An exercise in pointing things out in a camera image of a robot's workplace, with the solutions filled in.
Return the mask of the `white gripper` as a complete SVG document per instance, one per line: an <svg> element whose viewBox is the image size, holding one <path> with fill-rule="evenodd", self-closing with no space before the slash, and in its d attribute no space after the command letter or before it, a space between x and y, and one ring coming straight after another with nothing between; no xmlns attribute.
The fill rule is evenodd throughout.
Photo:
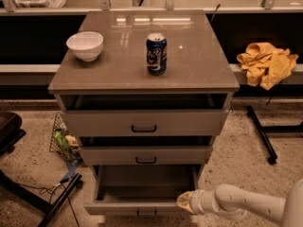
<svg viewBox="0 0 303 227"><path fill-rule="evenodd" d="M216 210L216 202L213 191L203 189L185 192L177 198L177 205L191 214L205 215Z"/></svg>

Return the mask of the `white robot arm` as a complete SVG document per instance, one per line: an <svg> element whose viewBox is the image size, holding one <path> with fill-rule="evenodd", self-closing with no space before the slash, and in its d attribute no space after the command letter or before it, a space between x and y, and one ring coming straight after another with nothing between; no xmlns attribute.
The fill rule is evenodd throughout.
<svg viewBox="0 0 303 227"><path fill-rule="evenodd" d="M195 215L211 213L239 221L251 212L280 227L303 227L303 180L293 185L286 199L221 184L212 191L185 192L177 198L177 205Z"/></svg>

